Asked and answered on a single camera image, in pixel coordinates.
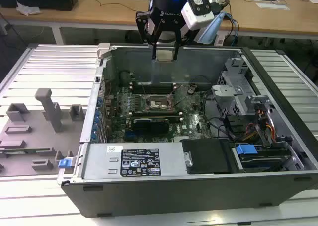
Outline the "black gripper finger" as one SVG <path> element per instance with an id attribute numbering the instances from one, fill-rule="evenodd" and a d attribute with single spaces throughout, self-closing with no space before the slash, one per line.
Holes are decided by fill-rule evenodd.
<path id="1" fill-rule="evenodd" d="M 176 61 L 178 57 L 179 48 L 184 45 L 184 41 L 182 40 L 182 32 L 187 32 L 188 26 L 187 24 L 183 26 L 177 26 L 174 33 L 175 33 L 175 44 L 174 44 L 174 53 L 173 53 L 173 60 Z"/>
<path id="2" fill-rule="evenodd" d="M 151 34 L 146 30 L 146 25 L 151 20 L 154 23 L 154 29 Z M 144 43 L 152 45 L 152 60 L 156 58 L 157 41 L 163 33 L 163 28 L 165 26 L 165 20 L 153 15 L 150 11 L 147 12 L 136 12 L 136 25 L 141 39 Z"/>

